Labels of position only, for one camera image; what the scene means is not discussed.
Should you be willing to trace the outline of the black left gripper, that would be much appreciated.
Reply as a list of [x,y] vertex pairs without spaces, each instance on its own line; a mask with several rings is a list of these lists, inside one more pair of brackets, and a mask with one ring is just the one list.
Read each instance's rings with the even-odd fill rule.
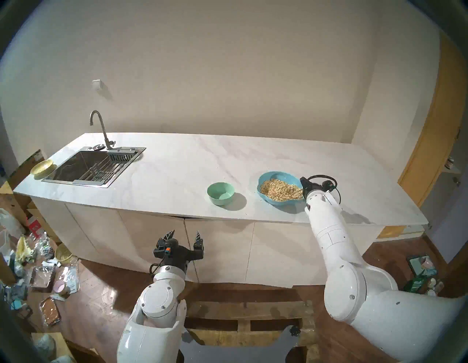
[[[164,235],[163,240],[167,241],[173,238],[175,230],[168,232]],[[187,273],[188,264],[191,261],[201,260],[204,258],[204,243],[200,235],[200,232],[196,232],[196,238],[194,242],[194,249],[189,250],[184,246],[165,246],[160,249],[160,267],[171,266],[176,267]]]

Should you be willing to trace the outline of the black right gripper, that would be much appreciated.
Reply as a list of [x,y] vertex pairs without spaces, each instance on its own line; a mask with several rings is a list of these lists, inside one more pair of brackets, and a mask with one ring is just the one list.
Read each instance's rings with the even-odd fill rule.
[[302,185],[302,194],[303,194],[303,198],[306,199],[307,196],[311,193],[311,192],[315,192],[315,191],[323,191],[323,187],[321,184],[317,184],[317,183],[314,183],[314,182],[311,182],[309,179],[305,178],[305,177],[301,177],[300,178],[300,183]]

